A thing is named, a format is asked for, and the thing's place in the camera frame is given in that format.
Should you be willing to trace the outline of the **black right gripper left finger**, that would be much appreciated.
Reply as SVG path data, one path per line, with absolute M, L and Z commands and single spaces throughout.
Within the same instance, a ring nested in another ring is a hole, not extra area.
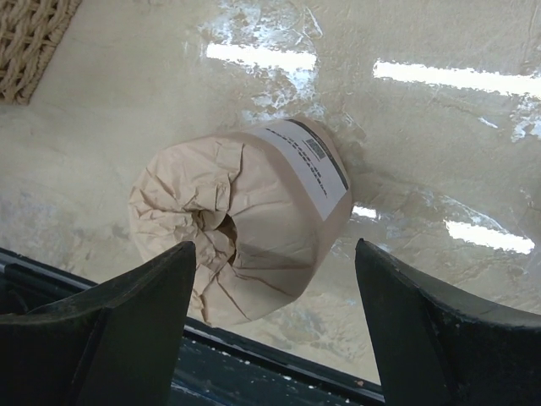
M 3 250 L 2 404 L 167 404 L 194 276 L 191 242 L 98 284 Z

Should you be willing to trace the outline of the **brown roll table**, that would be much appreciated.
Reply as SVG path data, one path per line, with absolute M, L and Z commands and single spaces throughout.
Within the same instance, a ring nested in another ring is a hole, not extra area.
M 190 311 L 209 326 L 256 321 L 298 299 L 351 210 L 333 134 L 306 117 L 158 151 L 128 198 L 144 260 L 194 244 Z

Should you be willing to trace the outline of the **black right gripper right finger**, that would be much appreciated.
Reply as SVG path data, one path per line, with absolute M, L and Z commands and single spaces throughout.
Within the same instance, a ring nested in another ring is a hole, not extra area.
M 360 239 L 355 270 L 388 405 L 538 405 L 540 317 Z

